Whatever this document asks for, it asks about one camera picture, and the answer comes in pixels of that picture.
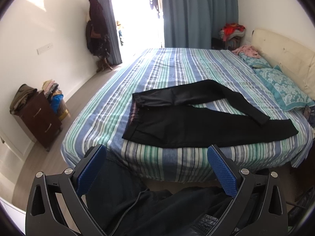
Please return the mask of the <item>dark coats on rack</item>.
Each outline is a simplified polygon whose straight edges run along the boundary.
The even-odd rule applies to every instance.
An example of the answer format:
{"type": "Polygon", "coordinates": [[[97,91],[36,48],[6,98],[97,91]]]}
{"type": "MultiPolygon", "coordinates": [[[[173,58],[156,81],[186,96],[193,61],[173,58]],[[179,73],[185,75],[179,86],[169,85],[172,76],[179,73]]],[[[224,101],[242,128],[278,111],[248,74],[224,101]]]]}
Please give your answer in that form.
{"type": "Polygon", "coordinates": [[[108,58],[111,53],[110,39],[103,7],[98,0],[89,0],[89,3],[90,20],[87,22],[85,31],[88,50],[94,56],[108,58]]]}

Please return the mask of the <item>blue curtain right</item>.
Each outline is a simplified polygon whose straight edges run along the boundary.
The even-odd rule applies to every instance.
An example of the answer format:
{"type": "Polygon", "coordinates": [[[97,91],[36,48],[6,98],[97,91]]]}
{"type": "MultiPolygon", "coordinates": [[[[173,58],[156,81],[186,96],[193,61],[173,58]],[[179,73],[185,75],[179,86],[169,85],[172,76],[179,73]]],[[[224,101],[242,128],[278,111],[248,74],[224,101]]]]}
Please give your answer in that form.
{"type": "Polygon", "coordinates": [[[210,49],[227,23],[239,21],[238,0],[162,0],[164,45],[210,49]]]}

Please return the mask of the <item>teal floral pillow far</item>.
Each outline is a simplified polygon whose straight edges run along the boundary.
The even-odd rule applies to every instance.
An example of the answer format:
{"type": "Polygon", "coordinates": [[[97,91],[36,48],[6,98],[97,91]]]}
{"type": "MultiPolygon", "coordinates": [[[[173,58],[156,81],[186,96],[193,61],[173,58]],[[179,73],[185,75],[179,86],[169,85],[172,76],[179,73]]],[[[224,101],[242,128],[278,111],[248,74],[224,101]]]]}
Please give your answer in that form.
{"type": "Polygon", "coordinates": [[[240,58],[253,69],[271,68],[270,64],[263,58],[253,58],[245,55],[243,52],[239,53],[240,58]]]}

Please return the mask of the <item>teal floral pillow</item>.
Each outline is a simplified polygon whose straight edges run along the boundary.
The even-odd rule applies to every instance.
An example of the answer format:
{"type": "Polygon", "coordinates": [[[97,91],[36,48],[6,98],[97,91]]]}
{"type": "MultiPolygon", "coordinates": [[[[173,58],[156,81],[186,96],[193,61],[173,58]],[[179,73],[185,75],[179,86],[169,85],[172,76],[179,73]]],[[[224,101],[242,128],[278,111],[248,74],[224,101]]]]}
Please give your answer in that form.
{"type": "Polygon", "coordinates": [[[278,65],[274,68],[259,68],[254,71],[264,86],[273,94],[283,111],[314,106],[314,101],[287,77],[278,65]]]}
{"type": "Polygon", "coordinates": [[[243,52],[239,53],[240,58],[253,69],[271,68],[270,64],[263,58],[253,58],[245,55],[243,52]]]}

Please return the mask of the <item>red clothes pile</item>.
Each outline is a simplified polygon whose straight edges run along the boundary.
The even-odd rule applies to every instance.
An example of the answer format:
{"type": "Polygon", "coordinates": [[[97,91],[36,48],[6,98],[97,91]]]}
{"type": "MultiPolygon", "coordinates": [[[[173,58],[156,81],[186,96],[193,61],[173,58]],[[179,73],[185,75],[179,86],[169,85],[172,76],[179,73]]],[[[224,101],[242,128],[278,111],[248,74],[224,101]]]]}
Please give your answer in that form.
{"type": "Polygon", "coordinates": [[[228,41],[234,37],[243,37],[245,36],[246,28],[243,25],[237,23],[226,24],[220,30],[220,37],[223,41],[228,41]]]}

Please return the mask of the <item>striped bed sheet mattress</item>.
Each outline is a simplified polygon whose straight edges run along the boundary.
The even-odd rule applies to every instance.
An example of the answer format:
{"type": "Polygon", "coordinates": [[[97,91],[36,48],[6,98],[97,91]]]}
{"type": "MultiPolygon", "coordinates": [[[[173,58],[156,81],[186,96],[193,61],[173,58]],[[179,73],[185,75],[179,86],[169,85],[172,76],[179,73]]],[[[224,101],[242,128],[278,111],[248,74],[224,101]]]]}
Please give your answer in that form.
{"type": "Polygon", "coordinates": [[[74,167],[98,144],[141,177],[204,182],[209,146],[248,169],[297,167],[313,133],[301,110],[282,108],[262,71],[232,52],[164,48],[146,50],[103,85],[61,154],[74,167]]]}

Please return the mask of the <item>black pants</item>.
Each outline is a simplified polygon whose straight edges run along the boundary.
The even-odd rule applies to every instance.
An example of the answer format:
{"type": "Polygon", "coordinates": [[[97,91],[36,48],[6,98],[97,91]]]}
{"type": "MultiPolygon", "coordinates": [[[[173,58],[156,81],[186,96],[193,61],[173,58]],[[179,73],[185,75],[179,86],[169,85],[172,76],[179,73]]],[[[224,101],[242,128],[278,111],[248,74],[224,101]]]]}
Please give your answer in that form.
{"type": "Polygon", "coordinates": [[[233,147],[298,134],[290,119],[272,120],[242,94],[214,80],[132,95],[123,139],[161,148],[233,147]]]}

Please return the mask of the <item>olive clothes on nightstand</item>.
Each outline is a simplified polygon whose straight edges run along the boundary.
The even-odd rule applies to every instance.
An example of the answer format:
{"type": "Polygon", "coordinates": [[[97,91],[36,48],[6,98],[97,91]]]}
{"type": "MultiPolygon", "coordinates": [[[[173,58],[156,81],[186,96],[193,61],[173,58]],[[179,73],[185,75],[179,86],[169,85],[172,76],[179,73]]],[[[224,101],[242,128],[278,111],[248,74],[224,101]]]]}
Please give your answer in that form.
{"type": "Polygon", "coordinates": [[[37,89],[22,84],[10,104],[10,114],[18,113],[36,93],[37,89]]]}

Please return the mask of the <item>pink cloth on pillow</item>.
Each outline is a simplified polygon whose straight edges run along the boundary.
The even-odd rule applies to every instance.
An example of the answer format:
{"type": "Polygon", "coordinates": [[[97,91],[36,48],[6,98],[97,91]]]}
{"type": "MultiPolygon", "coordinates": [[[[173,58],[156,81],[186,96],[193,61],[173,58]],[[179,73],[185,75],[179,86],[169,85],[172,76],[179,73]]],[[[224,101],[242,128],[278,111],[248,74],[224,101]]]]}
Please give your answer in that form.
{"type": "Polygon", "coordinates": [[[240,53],[244,53],[244,55],[251,57],[251,58],[257,58],[260,59],[261,56],[258,52],[258,50],[253,47],[252,45],[242,45],[241,47],[234,49],[232,51],[235,55],[239,55],[240,53]]]}

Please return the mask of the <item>black trousers on person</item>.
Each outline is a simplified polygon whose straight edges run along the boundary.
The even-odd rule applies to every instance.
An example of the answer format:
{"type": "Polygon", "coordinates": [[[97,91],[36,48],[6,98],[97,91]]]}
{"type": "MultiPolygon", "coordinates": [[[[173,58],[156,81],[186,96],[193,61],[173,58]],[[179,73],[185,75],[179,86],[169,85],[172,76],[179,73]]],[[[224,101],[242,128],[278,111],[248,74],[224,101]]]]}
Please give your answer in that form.
{"type": "Polygon", "coordinates": [[[85,197],[107,235],[206,235],[232,200],[215,186],[152,191],[111,154],[85,197]]]}

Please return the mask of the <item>teal floral pillow near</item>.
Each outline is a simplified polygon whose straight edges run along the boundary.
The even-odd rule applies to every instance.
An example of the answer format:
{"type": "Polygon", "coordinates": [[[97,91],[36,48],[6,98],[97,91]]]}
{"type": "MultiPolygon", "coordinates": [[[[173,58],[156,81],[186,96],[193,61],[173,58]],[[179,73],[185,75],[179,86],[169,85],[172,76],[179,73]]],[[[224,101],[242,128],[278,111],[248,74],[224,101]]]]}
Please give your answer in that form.
{"type": "Polygon", "coordinates": [[[278,65],[274,68],[259,68],[254,71],[264,86],[273,94],[283,111],[314,106],[314,101],[287,77],[278,65]]]}

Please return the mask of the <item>blue curtain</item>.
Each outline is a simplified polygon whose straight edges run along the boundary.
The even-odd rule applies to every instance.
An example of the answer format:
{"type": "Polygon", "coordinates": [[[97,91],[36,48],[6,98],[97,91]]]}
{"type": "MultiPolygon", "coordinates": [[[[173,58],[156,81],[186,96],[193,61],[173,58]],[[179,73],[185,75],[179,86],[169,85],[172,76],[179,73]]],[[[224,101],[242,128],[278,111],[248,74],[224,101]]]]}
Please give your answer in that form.
{"type": "Polygon", "coordinates": [[[111,49],[109,61],[113,65],[120,65],[122,63],[122,58],[112,0],[98,0],[98,2],[103,7],[104,17],[108,28],[111,49]]]}
{"type": "Polygon", "coordinates": [[[210,49],[227,23],[239,21],[238,0],[162,0],[164,45],[210,49]]]}

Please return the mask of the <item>blue curtain left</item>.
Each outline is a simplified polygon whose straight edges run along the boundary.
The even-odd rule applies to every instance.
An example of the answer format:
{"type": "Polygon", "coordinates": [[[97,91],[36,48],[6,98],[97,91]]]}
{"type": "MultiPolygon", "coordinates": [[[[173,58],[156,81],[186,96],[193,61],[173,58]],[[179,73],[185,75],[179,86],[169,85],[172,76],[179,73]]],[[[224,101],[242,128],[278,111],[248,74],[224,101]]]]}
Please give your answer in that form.
{"type": "Polygon", "coordinates": [[[109,61],[113,65],[120,65],[122,63],[122,58],[112,0],[98,0],[98,2],[103,7],[104,17],[108,28],[111,49],[109,61]]]}

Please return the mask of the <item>cream padded headboard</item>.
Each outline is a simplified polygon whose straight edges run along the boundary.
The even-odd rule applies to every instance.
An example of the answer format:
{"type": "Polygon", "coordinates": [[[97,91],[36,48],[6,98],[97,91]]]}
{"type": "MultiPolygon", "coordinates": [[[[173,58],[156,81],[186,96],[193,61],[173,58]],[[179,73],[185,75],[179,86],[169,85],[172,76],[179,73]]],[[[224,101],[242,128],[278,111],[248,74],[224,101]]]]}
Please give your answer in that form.
{"type": "Polygon", "coordinates": [[[265,29],[253,31],[251,44],[272,67],[278,65],[287,77],[314,99],[314,51],[265,29]]]}

